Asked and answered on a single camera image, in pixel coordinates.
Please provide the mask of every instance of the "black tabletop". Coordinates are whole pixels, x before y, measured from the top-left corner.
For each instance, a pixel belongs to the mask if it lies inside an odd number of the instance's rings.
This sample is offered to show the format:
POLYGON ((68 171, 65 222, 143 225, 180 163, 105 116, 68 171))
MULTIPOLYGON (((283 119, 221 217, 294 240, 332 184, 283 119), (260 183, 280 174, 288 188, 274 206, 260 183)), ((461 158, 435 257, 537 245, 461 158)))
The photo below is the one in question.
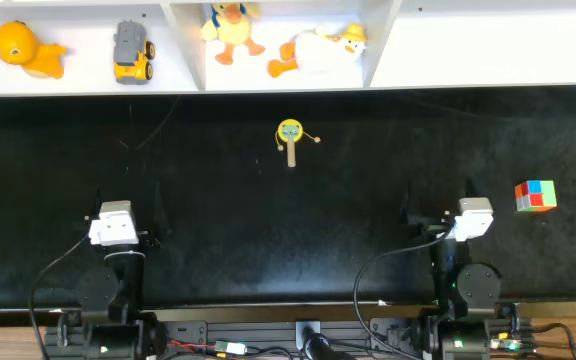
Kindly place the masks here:
MULTIPOLYGON (((85 232, 97 191, 133 201, 142 226, 169 225, 144 280, 146 306, 168 307, 348 301, 367 259, 411 244, 408 184, 420 212, 440 215, 467 182, 495 211, 471 256, 500 270, 503 296, 576 299, 576 87, 187 95, 158 128, 175 100, 0 99, 0 308, 25 306, 34 275, 85 232), (286 118, 322 139, 296 144, 294 169, 273 138, 286 118), (529 179, 555 182, 556 209, 516 212, 529 179)), ((432 301, 429 260, 380 262, 363 298, 432 301)), ((38 305, 73 304, 101 263, 78 249, 38 305)))

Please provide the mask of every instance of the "stuffed duck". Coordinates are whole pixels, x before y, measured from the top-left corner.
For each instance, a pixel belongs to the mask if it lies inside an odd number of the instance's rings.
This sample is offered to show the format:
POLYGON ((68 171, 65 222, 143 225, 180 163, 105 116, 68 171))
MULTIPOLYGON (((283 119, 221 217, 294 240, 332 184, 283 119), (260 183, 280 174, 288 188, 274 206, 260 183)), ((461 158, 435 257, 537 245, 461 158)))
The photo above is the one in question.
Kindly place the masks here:
POLYGON ((283 44, 279 49, 282 61, 271 60, 268 73, 277 78, 295 69, 309 74, 339 70, 359 59, 366 48, 366 41, 364 29, 357 23, 348 25, 340 35, 326 35, 319 27, 283 44))
POLYGON ((21 65, 31 76, 60 79, 64 76, 60 56, 66 52, 61 45, 42 43, 21 21, 0 27, 0 59, 8 64, 21 65))
POLYGON ((223 53, 215 59, 223 65, 231 65, 235 46, 244 44, 251 56, 262 54, 266 48, 255 44, 250 38, 251 25, 248 16, 257 18, 259 8, 252 3, 212 3, 212 17, 201 28, 201 37, 205 41, 215 39, 226 44, 223 53))

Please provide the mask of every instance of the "blue square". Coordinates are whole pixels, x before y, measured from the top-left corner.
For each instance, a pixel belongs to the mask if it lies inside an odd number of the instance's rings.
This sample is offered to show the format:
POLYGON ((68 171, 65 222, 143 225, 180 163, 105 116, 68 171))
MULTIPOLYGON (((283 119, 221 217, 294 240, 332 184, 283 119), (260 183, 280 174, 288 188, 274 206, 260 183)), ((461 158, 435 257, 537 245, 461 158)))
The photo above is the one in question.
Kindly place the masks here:
POLYGON ((531 194, 541 194, 541 181, 528 181, 528 192, 531 194))

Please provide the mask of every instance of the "toy truck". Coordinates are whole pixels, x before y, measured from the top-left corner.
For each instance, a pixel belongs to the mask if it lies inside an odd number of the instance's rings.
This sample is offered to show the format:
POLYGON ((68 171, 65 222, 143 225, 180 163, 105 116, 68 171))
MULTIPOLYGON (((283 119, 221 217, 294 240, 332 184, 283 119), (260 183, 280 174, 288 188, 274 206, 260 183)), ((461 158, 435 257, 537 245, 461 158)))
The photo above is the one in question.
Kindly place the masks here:
POLYGON ((146 29, 134 21, 122 21, 115 34, 115 78, 120 84, 146 84, 152 79, 155 45, 147 40, 146 29))

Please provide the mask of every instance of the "rubik's cube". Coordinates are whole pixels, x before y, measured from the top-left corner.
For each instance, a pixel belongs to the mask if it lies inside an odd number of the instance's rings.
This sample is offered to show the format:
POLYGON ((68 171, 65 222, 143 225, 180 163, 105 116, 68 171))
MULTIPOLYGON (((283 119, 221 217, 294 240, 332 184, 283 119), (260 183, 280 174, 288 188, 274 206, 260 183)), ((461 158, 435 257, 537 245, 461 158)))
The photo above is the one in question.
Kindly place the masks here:
POLYGON ((547 211, 557 207, 552 181, 530 180, 515 186, 517 211, 547 211))

